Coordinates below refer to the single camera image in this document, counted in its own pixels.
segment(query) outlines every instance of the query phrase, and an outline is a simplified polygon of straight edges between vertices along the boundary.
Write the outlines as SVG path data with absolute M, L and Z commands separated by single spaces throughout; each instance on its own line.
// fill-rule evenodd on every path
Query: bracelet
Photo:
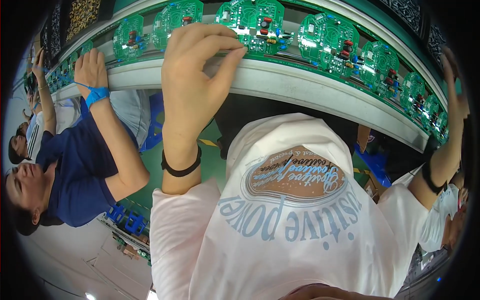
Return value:
M 190 167 L 186 168 L 185 170 L 182 171 L 177 171 L 172 169 L 168 163 L 167 159 L 165 158 L 165 151 L 162 151 L 162 170 L 167 169 L 167 172 L 170 173 L 170 175 L 175 176 L 175 177 L 183 177 L 187 176 L 188 174 L 192 173 L 199 165 L 200 165 L 200 157 L 202 156 L 202 149 L 198 146 L 198 152 L 197 152 L 197 160 L 191 165 Z
M 427 183 L 428 187 L 432 192 L 434 192 L 436 195 L 438 195 L 442 190 L 446 191 L 448 185 L 447 182 L 445 181 L 445 184 L 443 186 L 438 187 L 432 182 L 432 171 L 430 170 L 430 160 L 427 160 L 427 162 L 423 165 L 421 168 L 421 174 L 425 182 Z

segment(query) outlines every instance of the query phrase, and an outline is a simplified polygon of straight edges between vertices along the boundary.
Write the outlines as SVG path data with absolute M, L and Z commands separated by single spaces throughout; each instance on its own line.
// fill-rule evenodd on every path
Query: woman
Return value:
M 202 69 L 219 50 L 231 52 L 208 78 Z M 456 97 L 450 63 L 443 58 L 449 141 L 408 187 L 393 185 L 376 205 L 353 179 L 344 141 L 304 114 L 245 125 L 228 149 L 223 192 L 213 180 L 201 182 L 196 139 L 222 106 L 245 52 L 219 24 L 183 26 L 169 39 L 162 65 L 164 174 L 150 218 L 158 298 L 395 296 L 428 211 L 459 162 L 468 107 Z

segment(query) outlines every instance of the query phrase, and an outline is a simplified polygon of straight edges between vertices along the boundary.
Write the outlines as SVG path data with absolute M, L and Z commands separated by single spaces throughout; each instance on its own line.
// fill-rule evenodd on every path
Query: blue plastic stool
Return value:
M 155 127 L 162 129 L 162 124 L 157 122 L 156 118 L 163 111 L 163 94 L 156 93 L 150 96 L 150 126 L 148 127 L 148 135 L 140 152 L 150 150 L 162 141 L 162 133 L 155 133 Z
M 144 217 L 142 215 L 136 216 L 133 214 L 133 211 L 130 211 L 127 223 L 125 224 L 125 229 L 136 236 L 140 236 L 147 224 L 148 222 L 144 223 Z
M 365 162 L 370 171 L 372 171 L 375 178 L 378 182 L 386 188 L 392 186 L 392 183 L 388 179 L 387 173 L 385 171 L 385 163 L 387 162 L 386 156 L 378 153 L 376 155 L 370 155 L 365 152 L 360 152 L 360 146 L 355 144 L 355 152 L 358 156 Z
M 107 214 L 106 214 L 106 216 L 112 219 L 116 224 L 120 223 L 124 215 L 125 215 L 125 207 L 123 207 L 123 205 L 120 205 L 120 206 L 113 205 L 112 208 L 109 211 L 107 211 Z

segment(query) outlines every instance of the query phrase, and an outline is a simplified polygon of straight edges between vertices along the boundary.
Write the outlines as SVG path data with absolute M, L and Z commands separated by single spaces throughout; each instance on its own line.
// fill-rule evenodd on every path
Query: white t-shirt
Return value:
M 402 183 L 408 185 L 413 176 L 421 169 L 421 166 L 397 179 L 394 184 Z M 453 220 L 458 211 L 458 188 L 449 184 L 446 191 L 442 192 L 428 212 L 427 220 L 422 227 L 419 244 L 426 252 L 435 252 L 442 248 L 444 237 L 445 220 L 447 215 Z
M 378 205 L 353 179 L 347 145 L 323 120 L 247 124 L 227 184 L 153 193 L 150 248 L 160 300 L 277 300 L 310 284 L 393 297 L 428 211 L 404 185 Z
M 65 99 L 53 102 L 55 114 L 57 115 L 57 134 L 71 127 L 80 117 L 80 102 L 78 99 Z M 28 157 L 32 161 L 36 160 L 36 155 L 40 151 L 42 144 L 42 135 L 45 127 L 43 120 L 43 111 L 36 116 L 36 123 L 32 130 L 32 135 L 27 143 Z

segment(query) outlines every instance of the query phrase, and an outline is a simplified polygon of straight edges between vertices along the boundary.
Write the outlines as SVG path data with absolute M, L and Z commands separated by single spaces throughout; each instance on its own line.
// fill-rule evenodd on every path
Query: graphic print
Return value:
M 292 202 L 322 202 L 345 187 L 345 174 L 332 162 L 296 146 L 251 167 L 241 185 L 247 199 L 284 195 Z

